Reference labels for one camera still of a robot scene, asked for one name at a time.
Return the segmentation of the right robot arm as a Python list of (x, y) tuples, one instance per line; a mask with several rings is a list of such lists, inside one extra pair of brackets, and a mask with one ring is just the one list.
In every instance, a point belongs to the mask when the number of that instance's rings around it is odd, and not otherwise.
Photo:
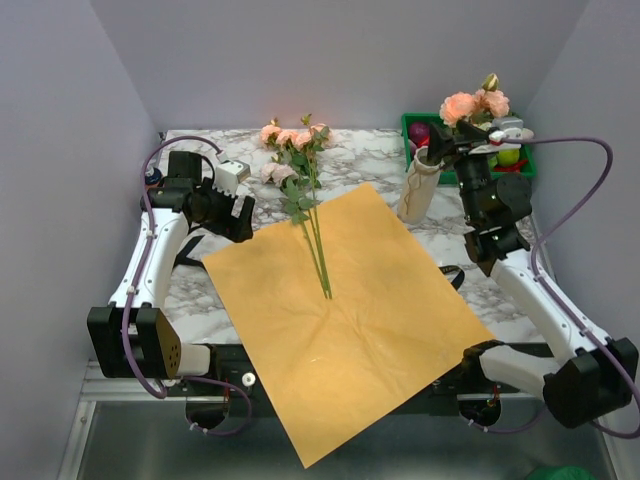
[(460, 120), (454, 131), (429, 127), (426, 162), (453, 168), (472, 262), (525, 311), (551, 355), (537, 357), (498, 342), (468, 349), (460, 379), (480, 392), (507, 384), (541, 400), (561, 425), (576, 428), (639, 400), (639, 352), (627, 338), (613, 339), (592, 322), (540, 266), (540, 242), (529, 244), (517, 224), (532, 212), (530, 181), (520, 173), (492, 176), (488, 159), (530, 144), (520, 119), (487, 130)]

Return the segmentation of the pink flower bouquet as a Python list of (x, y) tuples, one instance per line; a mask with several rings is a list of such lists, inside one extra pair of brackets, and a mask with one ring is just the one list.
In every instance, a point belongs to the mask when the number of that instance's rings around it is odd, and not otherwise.
[(325, 259), (317, 197), (321, 188), (317, 157), (326, 149), (331, 130), (323, 123), (312, 123), (311, 119), (310, 114), (303, 116), (300, 129), (285, 128), (276, 117), (262, 127), (260, 141), (273, 155), (261, 168), (260, 177), (264, 184), (272, 184), (284, 194), (283, 209), (291, 223), (301, 229), (323, 295), (331, 299), (333, 292)]

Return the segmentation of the orange paper flower wrap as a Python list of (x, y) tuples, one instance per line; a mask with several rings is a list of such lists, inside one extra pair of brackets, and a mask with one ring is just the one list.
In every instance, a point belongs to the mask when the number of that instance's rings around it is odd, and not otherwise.
[(330, 296), (302, 229), (287, 221), (203, 260), (304, 466), (491, 338), (373, 186), (318, 213)]

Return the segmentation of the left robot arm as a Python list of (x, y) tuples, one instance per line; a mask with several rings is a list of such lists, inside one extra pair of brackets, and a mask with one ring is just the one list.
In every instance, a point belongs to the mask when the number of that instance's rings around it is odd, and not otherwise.
[(126, 272), (108, 303), (94, 307), (87, 326), (102, 374), (107, 378), (174, 380), (187, 376), (201, 395), (222, 380), (215, 349), (187, 344), (163, 312), (173, 269), (190, 265), (185, 239), (204, 228), (234, 243), (253, 236), (254, 198), (237, 189), (251, 174), (248, 164), (220, 155), (210, 176), (208, 158), (187, 151), (169, 154), (168, 173), (141, 199), (141, 224)]

